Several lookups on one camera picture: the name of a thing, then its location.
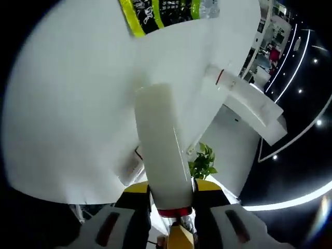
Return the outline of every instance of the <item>white table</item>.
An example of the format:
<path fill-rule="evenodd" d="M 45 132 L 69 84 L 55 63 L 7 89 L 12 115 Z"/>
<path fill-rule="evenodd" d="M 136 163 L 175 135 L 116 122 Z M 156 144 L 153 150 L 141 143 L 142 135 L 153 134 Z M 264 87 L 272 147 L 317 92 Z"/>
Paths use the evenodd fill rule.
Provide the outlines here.
<path fill-rule="evenodd" d="M 259 2 L 219 4 L 217 19 L 141 39 L 130 35 L 116 0 L 67 0 L 52 9 L 27 39 L 8 83 L 2 143 L 12 186 L 54 202 L 115 202 L 124 189 L 117 172 L 139 143 L 135 90 L 171 83 L 181 120 L 209 63 L 240 72 Z"/>

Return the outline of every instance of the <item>black ceiling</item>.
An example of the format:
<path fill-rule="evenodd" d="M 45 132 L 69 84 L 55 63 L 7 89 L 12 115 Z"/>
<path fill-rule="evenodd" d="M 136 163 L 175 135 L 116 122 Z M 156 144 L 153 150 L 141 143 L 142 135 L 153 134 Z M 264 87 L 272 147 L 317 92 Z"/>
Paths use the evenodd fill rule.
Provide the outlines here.
<path fill-rule="evenodd" d="M 280 73 L 266 92 L 267 96 L 274 101 L 280 96 L 293 77 L 304 52 L 305 54 L 293 80 L 278 101 L 278 105 L 284 110 L 288 134 L 273 146 L 263 142 L 261 156 L 259 146 L 240 195 L 244 205 L 292 200 L 332 181 L 332 104 L 328 104 L 332 95 L 332 43 L 326 32 L 330 27 L 330 20 L 326 19 L 329 14 L 322 5 L 314 2 L 305 5 L 303 2 L 286 1 L 284 4 L 288 10 L 293 11 L 292 32 L 297 24 L 295 41 L 301 37 L 301 44 L 298 51 L 290 49 Z M 309 30 L 310 37 L 306 47 Z M 282 64 L 286 52 L 278 66 Z M 283 146 L 286 147 L 277 153 L 276 160 L 270 157 L 258 162 L 258 158 L 268 157 Z M 321 199 L 322 197 L 300 206 L 256 214 L 267 223 L 268 230 L 274 237 L 299 246 L 314 225 Z M 331 217 L 325 226 L 325 232 L 331 232 L 330 220 Z"/>

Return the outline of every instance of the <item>potted plant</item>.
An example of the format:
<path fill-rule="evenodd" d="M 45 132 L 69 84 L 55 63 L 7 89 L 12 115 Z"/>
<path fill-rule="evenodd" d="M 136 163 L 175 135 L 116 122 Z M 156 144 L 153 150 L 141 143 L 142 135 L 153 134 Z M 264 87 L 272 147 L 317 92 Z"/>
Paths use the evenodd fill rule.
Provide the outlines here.
<path fill-rule="evenodd" d="M 190 174 L 193 178 L 206 179 L 210 174 L 218 173 L 213 167 L 215 154 L 206 144 L 199 143 L 200 152 L 196 152 L 197 158 L 189 163 Z"/>

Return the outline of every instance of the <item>white tube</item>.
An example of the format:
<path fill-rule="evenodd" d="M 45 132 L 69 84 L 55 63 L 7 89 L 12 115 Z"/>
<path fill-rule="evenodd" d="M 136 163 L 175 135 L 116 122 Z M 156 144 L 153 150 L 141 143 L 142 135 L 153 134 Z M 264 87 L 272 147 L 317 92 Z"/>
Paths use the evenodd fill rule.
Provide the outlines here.
<path fill-rule="evenodd" d="M 146 176 L 157 209 L 191 206 L 192 184 L 186 155 L 180 150 L 171 86 L 157 84 L 139 90 L 135 115 Z"/>

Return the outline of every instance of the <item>ceiling light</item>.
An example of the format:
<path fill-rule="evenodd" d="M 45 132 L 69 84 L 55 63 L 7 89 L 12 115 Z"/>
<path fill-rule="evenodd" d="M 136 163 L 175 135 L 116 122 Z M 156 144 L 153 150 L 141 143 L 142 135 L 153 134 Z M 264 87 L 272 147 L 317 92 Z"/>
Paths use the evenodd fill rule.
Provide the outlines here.
<path fill-rule="evenodd" d="M 291 43 L 290 43 L 290 46 L 289 46 L 288 52 L 287 52 L 287 54 L 286 54 L 286 57 L 285 57 L 283 63 L 281 64 L 281 66 L 280 66 L 280 70 L 281 70 L 281 68 L 284 66 L 284 64 L 285 64 L 285 62 L 286 62 L 286 59 L 287 59 L 287 57 L 288 57 L 288 55 L 289 55 L 289 52 L 291 51 L 291 48 L 292 48 L 292 45 L 293 45 L 293 42 L 294 42 L 294 38 L 295 38 L 295 34 L 296 34 L 296 29 L 297 29 L 297 24 L 295 24 L 295 30 L 294 30 L 293 38 L 292 38 L 292 41 L 291 41 Z M 280 70 L 278 70 L 278 72 L 276 73 L 275 77 L 273 78 L 271 84 L 268 86 L 268 88 L 266 89 L 265 92 L 267 92 L 267 91 L 270 89 L 270 87 L 272 86 L 272 84 L 273 84 L 273 82 L 275 81 L 276 77 L 278 76 Z"/>
<path fill-rule="evenodd" d="M 301 64 L 302 64 L 302 61 L 305 57 L 305 54 L 307 52 L 307 48 L 308 48 L 308 43 L 309 43 L 309 38 L 310 38 L 310 30 L 308 30 L 308 37 L 307 37 L 307 42 L 306 42 L 306 46 L 305 46 L 305 49 L 303 51 L 303 54 L 302 54 L 302 57 L 301 57 L 301 60 L 299 62 L 299 64 L 297 65 L 297 68 L 295 69 L 295 72 L 293 74 L 293 76 L 290 78 L 288 84 L 286 85 L 285 89 L 281 92 L 281 94 L 279 95 L 279 97 L 275 100 L 275 103 L 278 102 L 278 100 L 281 98 L 281 96 L 285 93 L 285 91 L 287 90 L 287 88 L 289 87 L 289 85 L 292 83 L 295 75 L 297 74 L 297 71 L 299 70 Z"/>

